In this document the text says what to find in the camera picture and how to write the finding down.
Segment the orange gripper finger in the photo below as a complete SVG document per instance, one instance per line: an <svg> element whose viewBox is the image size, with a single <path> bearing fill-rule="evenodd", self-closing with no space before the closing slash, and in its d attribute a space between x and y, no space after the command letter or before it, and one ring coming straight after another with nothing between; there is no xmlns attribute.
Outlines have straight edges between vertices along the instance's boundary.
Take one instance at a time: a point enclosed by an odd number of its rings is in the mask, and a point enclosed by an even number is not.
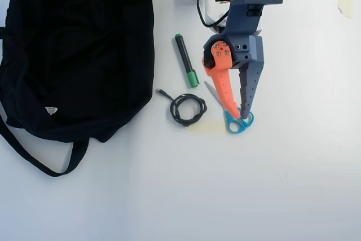
<svg viewBox="0 0 361 241"><path fill-rule="evenodd" d="M206 74L212 78L222 106L235 119L240 118L240 111L234 100L230 83L229 70L232 68L232 55L225 41L215 41L210 49L206 49L202 59Z"/></svg>

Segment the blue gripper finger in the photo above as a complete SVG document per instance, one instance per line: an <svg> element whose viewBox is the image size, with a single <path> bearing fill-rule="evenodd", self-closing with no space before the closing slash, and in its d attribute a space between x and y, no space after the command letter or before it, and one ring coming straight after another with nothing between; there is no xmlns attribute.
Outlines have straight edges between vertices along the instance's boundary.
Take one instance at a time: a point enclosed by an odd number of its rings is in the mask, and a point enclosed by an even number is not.
<svg viewBox="0 0 361 241"><path fill-rule="evenodd" d="M248 62L239 68L241 117L247 118L256 93L264 62Z"/></svg>

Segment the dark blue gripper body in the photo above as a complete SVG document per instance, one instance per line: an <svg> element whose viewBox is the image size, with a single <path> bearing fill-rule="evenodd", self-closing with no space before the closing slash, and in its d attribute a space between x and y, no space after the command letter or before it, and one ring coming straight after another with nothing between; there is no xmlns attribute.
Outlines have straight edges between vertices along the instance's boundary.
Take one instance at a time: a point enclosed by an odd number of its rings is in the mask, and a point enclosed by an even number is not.
<svg viewBox="0 0 361 241"><path fill-rule="evenodd" d="M279 5L283 0L235 0L230 4L226 25L211 36L204 52L215 41L225 41L231 50L232 69L248 62L264 62L262 37L257 33L263 8Z"/></svg>

